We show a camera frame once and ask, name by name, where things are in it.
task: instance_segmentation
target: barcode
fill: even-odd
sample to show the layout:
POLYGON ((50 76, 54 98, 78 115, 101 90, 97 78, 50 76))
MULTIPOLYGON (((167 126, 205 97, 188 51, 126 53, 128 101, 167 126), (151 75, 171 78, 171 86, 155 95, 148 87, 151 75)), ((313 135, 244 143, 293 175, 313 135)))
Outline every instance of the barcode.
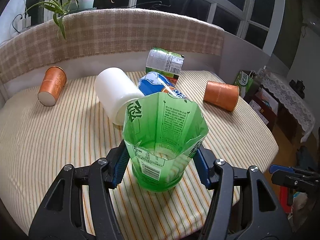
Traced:
POLYGON ((179 75, 180 69, 175 68, 175 67, 171 67, 169 72, 179 75))
POLYGON ((160 169, 152 168, 149 165, 146 165, 142 162, 142 173, 156 180, 160 179, 160 169))

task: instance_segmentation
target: metal screw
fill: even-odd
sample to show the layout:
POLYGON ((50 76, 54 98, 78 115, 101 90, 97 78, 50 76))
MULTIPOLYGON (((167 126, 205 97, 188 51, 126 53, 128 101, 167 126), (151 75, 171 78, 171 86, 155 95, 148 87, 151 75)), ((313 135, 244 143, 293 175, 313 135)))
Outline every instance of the metal screw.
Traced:
POLYGON ((63 167, 63 169, 64 169, 65 171, 70 171, 70 170, 72 169, 72 165, 71 165, 71 164, 67 164, 67 165, 65 165, 65 166, 63 167))
POLYGON ((106 163, 107 163, 107 159, 106 159, 106 158, 98 159, 98 163, 99 163, 100 165, 106 164, 106 163))
POLYGON ((224 161, 224 159, 216 159, 216 163, 218 165, 223 165, 223 164, 225 164, 225 161, 224 161))
POLYGON ((251 166, 250 171, 257 172, 259 168, 257 166, 251 166))

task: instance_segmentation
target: cup bottom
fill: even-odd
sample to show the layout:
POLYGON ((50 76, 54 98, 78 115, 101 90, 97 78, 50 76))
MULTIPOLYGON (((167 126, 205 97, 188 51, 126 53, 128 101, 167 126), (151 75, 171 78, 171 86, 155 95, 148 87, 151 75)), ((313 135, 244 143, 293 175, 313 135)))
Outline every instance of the cup bottom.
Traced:
POLYGON ((164 191, 168 191, 170 189, 172 189, 173 187, 175 187, 179 181, 182 179, 183 173, 180 177, 176 178, 174 181, 171 181, 169 183, 165 183, 165 184, 160 184, 160 185, 151 185, 149 183, 146 183, 142 180, 141 176, 138 174, 138 172, 136 171, 135 167, 132 164, 132 172, 134 174, 134 176, 136 177, 139 185, 141 187, 143 187, 144 189, 151 191, 151 192, 164 192, 164 191))

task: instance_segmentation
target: white plastic bottle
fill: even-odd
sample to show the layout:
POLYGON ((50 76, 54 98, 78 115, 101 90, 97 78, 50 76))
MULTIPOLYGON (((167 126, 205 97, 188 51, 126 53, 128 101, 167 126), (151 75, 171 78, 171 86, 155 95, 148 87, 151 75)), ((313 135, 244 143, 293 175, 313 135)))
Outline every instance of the white plastic bottle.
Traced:
POLYGON ((123 125, 127 105, 144 95, 128 76, 116 67, 102 71, 94 82, 94 90, 109 119, 123 125))

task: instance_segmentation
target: table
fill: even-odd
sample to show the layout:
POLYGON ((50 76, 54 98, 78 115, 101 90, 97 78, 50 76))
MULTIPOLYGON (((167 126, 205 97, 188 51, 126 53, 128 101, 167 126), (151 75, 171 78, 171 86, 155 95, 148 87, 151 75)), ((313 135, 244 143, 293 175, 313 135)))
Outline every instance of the table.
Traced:
MULTIPOLYGON (((128 72, 137 84, 145 72, 128 72)), ((239 98, 233 112, 203 102, 208 71, 181 71, 177 88, 198 103, 209 128, 203 141, 217 158, 232 166, 267 170, 278 145, 260 117, 239 98)), ((57 104, 43 106, 39 87, 22 90, 0 111, 0 198, 28 233, 44 194, 62 167, 91 165, 122 140, 122 127, 106 115, 94 91, 95 76, 67 81, 57 104)), ((125 240, 178 240, 204 224, 212 191, 201 184, 191 161, 178 185, 153 193, 137 183, 129 162, 122 183, 110 191, 125 240)), ((234 203, 239 199, 235 187, 234 203)), ((88 187, 83 187, 86 229, 94 233, 88 187)))
POLYGON ((283 76, 266 69, 260 71, 262 85, 267 88, 286 109, 293 115, 304 130, 301 143, 307 141, 313 130, 316 119, 307 103, 290 87, 289 82, 283 76))

